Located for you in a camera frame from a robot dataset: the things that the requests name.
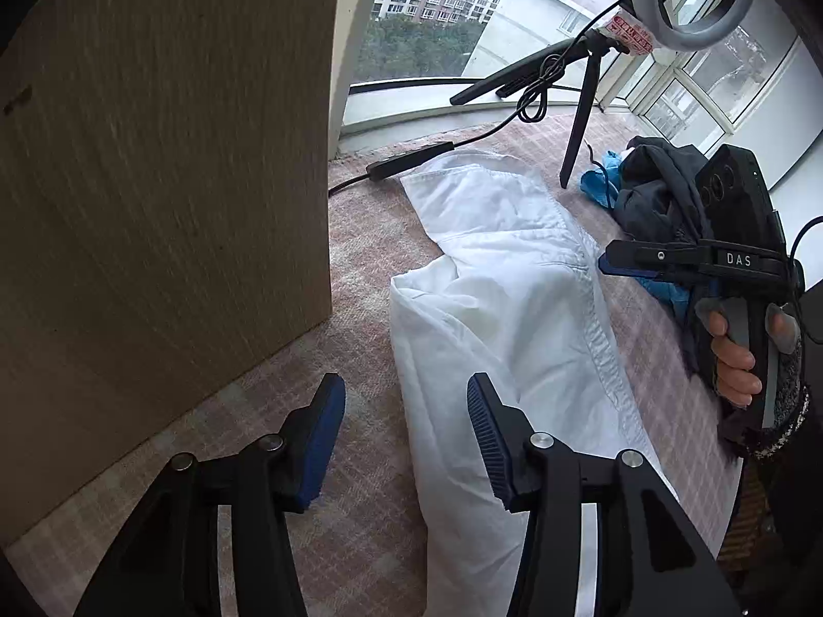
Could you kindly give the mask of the right forearm dark sleeve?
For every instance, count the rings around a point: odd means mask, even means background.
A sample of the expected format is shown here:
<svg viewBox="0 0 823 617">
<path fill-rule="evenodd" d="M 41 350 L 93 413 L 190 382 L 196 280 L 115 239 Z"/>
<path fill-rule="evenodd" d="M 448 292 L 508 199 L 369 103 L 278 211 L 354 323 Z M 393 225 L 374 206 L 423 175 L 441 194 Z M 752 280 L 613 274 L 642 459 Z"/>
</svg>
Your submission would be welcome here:
<svg viewBox="0 0 823 617">
<path fill-rule="evenodd" d="M 727 572 L 742 600 L 801 602 L 821 591 L 821 420 L 803 357 L 801 346 L 780 357 L 778 426 L 750 453 L 776 540 Z"/>
</svg>

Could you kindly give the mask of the right gloved hand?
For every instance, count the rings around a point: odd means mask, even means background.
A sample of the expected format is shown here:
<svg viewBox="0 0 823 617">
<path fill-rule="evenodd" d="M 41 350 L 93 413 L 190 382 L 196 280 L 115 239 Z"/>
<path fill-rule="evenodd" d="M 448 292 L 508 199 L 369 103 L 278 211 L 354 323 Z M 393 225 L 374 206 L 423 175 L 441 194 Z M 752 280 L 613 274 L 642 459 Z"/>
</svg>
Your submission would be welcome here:
<svg viewBox="0 0 823 617">
<path fill-rule="evenodd" d="M 745 409 L 762 393 L 763 382 L 753 373 L 756 359 L 748 348 L 729 337 L 729 324 L 718 299 L 700 299 L 697 317 L 711 336 L 714 355 L 714 390 L 735 408 Z M 801 329 L 794 316 L 779 306 L 767 311 L 768 335 L 778 351 L 778 381 L 774 419 L 785 418 L 801 398 Z"/>
</svg>

